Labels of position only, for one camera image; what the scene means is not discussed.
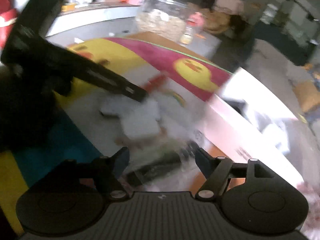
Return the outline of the black remote control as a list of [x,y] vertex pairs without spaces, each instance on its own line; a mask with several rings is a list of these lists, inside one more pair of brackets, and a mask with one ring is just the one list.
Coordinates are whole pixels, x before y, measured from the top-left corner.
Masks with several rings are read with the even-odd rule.
[[127,182],[133,186],[149,183],[157,178],[165,176],[167,173],[179,168],[182,165],[181,158],[176,152],[169,152],[162,157],[145,164],[126,175]]

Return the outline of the small white product box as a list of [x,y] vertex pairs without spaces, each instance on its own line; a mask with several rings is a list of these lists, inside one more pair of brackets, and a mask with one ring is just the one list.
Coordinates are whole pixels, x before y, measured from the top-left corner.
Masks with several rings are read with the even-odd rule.
[[152,98],[138,102],[123,95],[108,96],[101,103],[100,113],[118,117],[124,135],[130,140],[153,138],[161,132],[159,105]]

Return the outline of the red object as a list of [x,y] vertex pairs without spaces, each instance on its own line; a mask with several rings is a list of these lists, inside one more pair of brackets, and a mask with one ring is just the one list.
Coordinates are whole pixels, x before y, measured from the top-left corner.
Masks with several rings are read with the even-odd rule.
[[153,92],[154,90],[157,90],[159,87],[161,87],[165,81],[167,80],[167,75],[166,74],[159,74],[151,79],[149,79],[143,86],[142,88],[147,91],[148,93]]

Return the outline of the pink open cardboard box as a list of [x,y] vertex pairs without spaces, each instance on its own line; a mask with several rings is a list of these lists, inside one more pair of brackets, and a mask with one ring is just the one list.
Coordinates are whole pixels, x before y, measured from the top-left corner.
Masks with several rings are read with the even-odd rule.
[[237,163],[258,159],[292,186],[319,186],[319,151],[308,125],[240,68],[206,104],[204,135]]

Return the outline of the colourful cartoon play mat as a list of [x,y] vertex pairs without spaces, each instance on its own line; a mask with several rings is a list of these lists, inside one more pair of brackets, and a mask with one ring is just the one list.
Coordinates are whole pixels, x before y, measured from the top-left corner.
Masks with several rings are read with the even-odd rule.
[[[93,39],[98,60],[109,60],[109,68],[125,74],[137,68],[144,59],[156,56],[171,59],[174,51],[201,62],[210,69],[210,80],[223,85],[232,73],[204,56],[152,32],[137,33],[123,38]],[[99,151],[83,135],[66,114],[76,100],[98,93],[101,88],[79,79],[73,81],[70,96],[37,88],[16,79],[1,82],[1,229],[4,238],[23,235],[16,216],[18,198],[49,170],[65,159],[91,161]]]

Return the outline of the glass jar of snacks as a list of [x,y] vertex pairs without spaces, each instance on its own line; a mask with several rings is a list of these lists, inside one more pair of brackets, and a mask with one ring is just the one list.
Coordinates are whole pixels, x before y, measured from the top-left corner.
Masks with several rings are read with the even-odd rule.
[[178,42],[195,10],[176,0],[145,0],[135,17],[136,30]]

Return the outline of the yellow cushion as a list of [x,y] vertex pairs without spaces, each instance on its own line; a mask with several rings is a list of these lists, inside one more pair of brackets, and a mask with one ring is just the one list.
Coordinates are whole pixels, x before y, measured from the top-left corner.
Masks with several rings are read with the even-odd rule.
[[319,91],[312,81],[298,83],[293,88],[293,92],[303,113],[308,113],[319,107]]

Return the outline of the grey covered sofa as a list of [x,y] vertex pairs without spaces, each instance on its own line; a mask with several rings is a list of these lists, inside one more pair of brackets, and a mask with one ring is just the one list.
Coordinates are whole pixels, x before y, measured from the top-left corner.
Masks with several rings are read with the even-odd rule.
[[247,114],[248,120],[299,171],[319,171],[319,146],[293,92],[296,81],[287,70],[292,67],[283,54],[266,41],[256,39],[246,69],[281,102],[268,103],[262,114]]

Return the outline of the baby bottle red cap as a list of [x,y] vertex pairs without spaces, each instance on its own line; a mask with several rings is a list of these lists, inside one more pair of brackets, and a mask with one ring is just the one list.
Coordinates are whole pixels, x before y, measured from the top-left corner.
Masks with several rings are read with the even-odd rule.
[[184,33],[180,38],[180,43],[184,45],[188,45],[192,42],[193,36],[195,33],[196,23],[193,21],[187,21]]

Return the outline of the dark cabinet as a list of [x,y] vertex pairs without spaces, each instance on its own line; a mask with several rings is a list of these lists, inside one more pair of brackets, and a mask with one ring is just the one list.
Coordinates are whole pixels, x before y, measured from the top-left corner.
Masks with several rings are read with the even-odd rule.
[[313,43],[308,43],[305,47],[300,46],[295,40],[282,33],[280,28],[263,22],[258,22],[253,27],[253,37],[268,42],[297,66],[307,63],[316,49]]

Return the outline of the yellow rocking toy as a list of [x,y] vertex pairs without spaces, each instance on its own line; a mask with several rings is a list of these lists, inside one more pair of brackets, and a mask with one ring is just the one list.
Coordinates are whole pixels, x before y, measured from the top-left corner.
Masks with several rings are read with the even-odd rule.
[[200,10],[204,18],[203,29],[204,31],[216,35],[224,33],[230,28],[230,18],[229,14],[219,11],[210,11],[209,9]]

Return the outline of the pink clothes pile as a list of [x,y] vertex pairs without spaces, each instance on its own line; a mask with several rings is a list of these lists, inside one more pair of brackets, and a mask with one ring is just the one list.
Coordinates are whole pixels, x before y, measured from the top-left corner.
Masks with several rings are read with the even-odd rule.
[[242,0],[215,0],[213,9],[229,15],[241,15],[244,12]]

